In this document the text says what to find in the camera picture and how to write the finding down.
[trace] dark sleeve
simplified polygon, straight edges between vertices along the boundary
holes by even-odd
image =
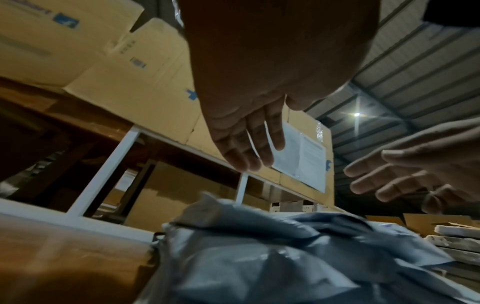
[[[423,21],[445,27],[480,27],[478,0],[430,0]]]

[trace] barcode label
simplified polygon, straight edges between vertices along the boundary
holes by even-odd
[[[135,58],[135,57],[132,57],[132,58],[130,59],[130,62],[133,63],[133,65],[135,65],[135,66],[137,66],[137,67],[139,67],[139,68],[142,68],[142,69],[147,66],[147,64],[146,64],[145,62],[143,62],[143,61],[141,61],[140,59]]]

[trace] crumpled plastic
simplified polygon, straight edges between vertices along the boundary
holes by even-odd
[[[204,194],[165,225],[136,304],[480,303],[426,266],[442,250],[395,225],[340,213],[292,217]]]

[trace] blue logo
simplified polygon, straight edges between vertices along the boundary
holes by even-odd
[[[186,92],[188,93],[188,98],[191,100],[197,99],[197,93],[195,91],[191,91],[189,89],[186,89]]]
[[[77,19],[70,18],[68,16],[65,16],[62,13],[58,13],[54,18],[53,21],[55,21],[58,24],[61,24],[63,26],[66,26],[67,28],[74,29],[79,25],[80,21]]]

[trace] blue cross symbol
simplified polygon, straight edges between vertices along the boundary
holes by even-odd
[[[189,99],[192,99],[192,100],[197,99],[197,93],[195,91],[191,91],[187,89],[186,92],[189,94],[188,96]]]

